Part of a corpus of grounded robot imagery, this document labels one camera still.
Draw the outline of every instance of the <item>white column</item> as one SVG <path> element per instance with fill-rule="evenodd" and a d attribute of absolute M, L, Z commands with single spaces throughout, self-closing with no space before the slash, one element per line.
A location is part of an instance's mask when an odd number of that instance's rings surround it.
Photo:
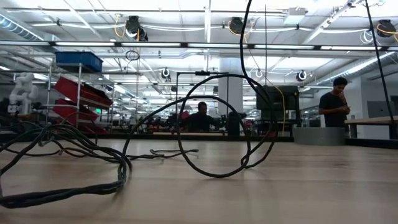
<path fill-rule="evenodd" d="M 230 74 L 242 75 L 241 60 L 239 58 L 220 58 L 219 72 L 229 72 Z M 227 89 L 229 83 L 230 103 L 237 112 L 243 113 L 243 79 L 242 78 L 219 78 L 218 79 L 218 96 L 227 101 Z M 218 114 L 227 114 L 227 106 L 218 103 Z"/>

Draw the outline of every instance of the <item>white robot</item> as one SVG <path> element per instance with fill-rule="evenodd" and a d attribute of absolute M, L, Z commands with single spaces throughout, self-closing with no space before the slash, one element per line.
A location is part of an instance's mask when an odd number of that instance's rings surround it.
<path fill-rule="evenodd" d="M 33 73 L 22 73 L 16 78 L 15 88 L 10 94 L 10 104 L 8 106 L 9 113 L 16 113 L 17 111 L 19 111 L 20 114 L 30 113 L 30 104 L 32 103 L 32 100 L 36 99 L 39 95 L 37 86 L 33 86 L 33 79 Z M 18 101 L 22 102 L 22 110 L 18 109 Z"/>

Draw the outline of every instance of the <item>blue bin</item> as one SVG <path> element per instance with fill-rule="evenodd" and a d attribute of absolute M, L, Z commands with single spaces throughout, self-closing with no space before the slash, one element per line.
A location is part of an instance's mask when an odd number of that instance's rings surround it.
<path fill-rule="evenodd" d="M 55 63 L 58 67 L 68 72 L 79 72 L 81 63 L 82 72 L 96 73 L 102 72 L 103 61 L 92 52 L 56 52 Z"/>

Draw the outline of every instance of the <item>black monitor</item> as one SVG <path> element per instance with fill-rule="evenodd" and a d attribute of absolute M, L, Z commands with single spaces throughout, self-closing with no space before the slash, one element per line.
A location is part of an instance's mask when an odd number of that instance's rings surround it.
<path fill-rule="evenodd" d="M 262 111 L 269 111 L 270 106 L 274 110 L 282 110 L 282 95 L 280 91 L 283 93 L 285 98 L 285 110 L 297 110 L 297 99 L 299 98 L 299 88 L 297 86 L 278 86 L 277 90 L 274 86 L 263 86 L 263 89 L 268 92 L 269 98 L 271 99 L 272 105 L 267 104 L 258 94 L 256 95 L 256 109 Z"/>

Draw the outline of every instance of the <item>ceiling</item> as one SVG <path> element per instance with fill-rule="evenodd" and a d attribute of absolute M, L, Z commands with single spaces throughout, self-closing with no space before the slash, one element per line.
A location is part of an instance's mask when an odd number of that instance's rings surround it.
<path fill-rule="evenodd" d="M 347 2 L 358 3 L 355 7 L 343 12 L 329 27 L 319 32 L 309 41 L 308 37 L 320 24 L 322 24 L 336 9 L 343 7 Z M 228 21 L 232 17 L 244 17 L 247 1 L 190 1 L 190 0 L 2 0 L 0 8 L 6 13 L 24 23 L 30 30 L 45 35 L 46 40 L 56 36 L 62 41 L 123 41 L 131 42 L 128 36 L 122 36 L 123 24 L 128 16 L 140 17 L 141 25 L 145 26 L 149 42 L 211 42 L 211 43 L 239 43 L 239 36 L 233 35 L 228 29 Z M 398 12 L 389 10 L 396 8 L 394 0 L 369 0 L 373 21 L 377 24 L 380 19 L 390 19 L 392 24 L 398 24 Z M 296 25 L 284 24 L 284 17 L 289 8 L 306 9 L 305 17 L 300 21 L 300 29 Z M 355 0 L 280 0 L 258 1 L 253 0 L 251 13 L 248 17 L 248 30 L 246 40 L 248 43 L 265 44 L 310 44 L 310 45 L 369 45 L 361 37 L 364 30 L 369 27 L 366 8 L 361 1 Z M 0 29 L 3 40 L 23 40 L 16 34 L 6 29 Z M 381 45 L 397 45 L 393 37 L 377 37 Z M 197 70 L 218 71 L 219 59 L 223 57 L 238 57 L 238 49 L 135 49 L 141 52 L 139 63 L 129 63 L 125 59 L 125 52 L 132 48 L 106 48 L 106 47 L 64 47 L 64 50 L 92 51 L 104 60 L 103 70 L 121 72 L 118 75 L 109 75 L 112 82 L 130 83 L 120 85 L 125 91 L 145 98 L 146 102 L 154 105 L 148 110 L 153 110 L 159 105 L 164 105 L 165 98 L 170 98 L 173 93 L 169 86 L 132 85 L 132 83 L 164 82 L 161 73 L 164 68 L 170 70 L 171 82 L 175 83 L 176 72 L 192 72 Z M 12 55 L 16 52 L 21 57 Z M 374 56 L 374 52 L 330 52 L 316 51 L 281 51 L 270 50 L 265 57 L 263 50 L 245 50 L 246 70 L 257 81 L 264 83 L 255 76 L 261 69 L 267 78 L 275 85 L 302 85 L 295 79 L 295 74 L 301 70 L 315 77 L 323 77 L 332 71 L 354 62 Z M 0 57 L 5 57 L 10 62 L 3 60 L 2 66 L 12 70 L 20 69 L 22 64 L 27 68 L 37 68 L 35 63 L 48 65 L 53 57 L 52 53 L 32 47 L 0 47 Z M 143 76 L 131 75 L 132 72 L 141 72 Z M 195 75 L 182 75 L 180 83 L 198 83 L 203 77 Z M 180 87 L 178 92 L 185 94 L 189 86 Z M 213 87 L 204 87 L 197 90 L 198 94 L 213 94 Z M 245 87 L 244 95 L 254 96 L 250 88 Z M 122 93 L 120 98 L 127 98 Z M 254 108 L 249 101 L 244 102 L 247 110 Z"/>

